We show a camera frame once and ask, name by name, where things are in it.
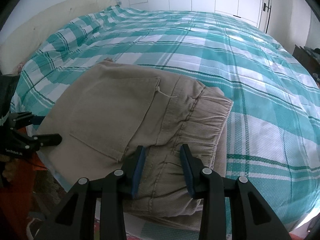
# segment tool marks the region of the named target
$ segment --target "khaki pants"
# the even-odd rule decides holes
[[[61,134],[59,146],[42,151],[71,184],[105,177],[143,145],[138,195],[124,201],[124,211],[199,230],[202,201],[188,195],[180,146],[188,143],[205,166],[225,176],[225,123],[232,104],[220,89],[187,76],[103,61],[63,93],[38,132]]]

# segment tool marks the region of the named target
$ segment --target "plaid blanket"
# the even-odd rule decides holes
[[[288,229],[320,209],[320,91],[272,37],[220,14],[109,7],[72,20],[41,45],[23,67],[11,111],[46,115],[106,57],[219,87],[234,101],[227,177],[248,177]]]

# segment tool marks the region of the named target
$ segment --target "beige headboard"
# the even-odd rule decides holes
[[[33,16],[0,46],[1,72],[11,73],[16,65],[25,61],[43,41],[69,21],[102,11],[110,5],[116,5],[116,0],[67,0]]]

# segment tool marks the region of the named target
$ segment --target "orange object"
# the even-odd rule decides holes
[[[38,155],[36,153],[34,153],[32,155],[32,164],[34,164],[32,166],[34,171],[46,171],[47,168],[44,166],[44,164],[42,163],[42,161],[39,159]]]
[[[16,174],[9,187],[0,188],[0,208],[20,240],[27,240],[27,216],[31,208],[31,196],[37,170],[46,170],[36,153],[28,163],[18,161]]]
[[[289,235],[291,236],[292,240],[303,240],[303,238],[301,238],[300,236],[296,236],[292,233],[289,233]]]

